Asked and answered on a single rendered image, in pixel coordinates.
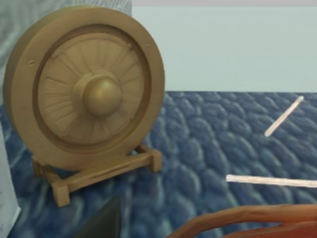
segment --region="dark pointed object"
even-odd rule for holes
[[[121,229],[120,198],[115,196],[77,232],[74,238],[119,238]]]

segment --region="round disc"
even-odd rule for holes
[[[133,18],[103,7],[68,7],[29,28],[5,72],[4,104],[40,160],[80,170],[132,151],[162,104],[158,48]]]

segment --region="blue carpet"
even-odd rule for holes
[[[290,93],[168,92],[145,139],[164,154],[163,170],[142,168],[74,192],[57,208],[33,176],[30,152],[1,122],[21,215],[10,238],[69,238],[114,194],[122,202],[122,238],[164,238],[194,216],[238,205],[315,203],[317,189],[226,183],[227,174],[317,180],[317,95],[306,94],[273,134],[264,131],[298,97]],[[238,224],[224,234],[269,224]]]

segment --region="white stick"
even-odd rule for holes
[[[295,102],[266,130],[264,135],[269,137],[286,120],[286,118],[298,107],[304,100],[304,96],[298,97]]]
[[[317,187],[317,181],[314,181],[314,180],[286,179],[286,178],[227,175],[226,181],[227,182],[256,183],[256,184],[270,184],[270,185],[280,185],[280,186],[294,186],[294,187]]]

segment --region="gong rim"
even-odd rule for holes
[[[36,80],[41,75],[41,67],[47,62],[43,60],[52,46],[75,29],[96,25],[109,26],[126,34],[137,44],[139,53],[144,56],[142,65],[145,67],[147,88],[144,89],[145,96],[140,102],[142,110],[140,109],[135,125],[107,146],[65,146],[52,141],[43,129],[43,124],[39,123],[38,104],[34,100],[37,92]],[[34,156],[54,167],[74,171],[100,159],[124,156],[138,146],[152,128],[160,112],[163,96],[163,63],[148,31],[128,15],[95,6],[63,8],[31,26],[10,55],[3,84],[7,114]]]

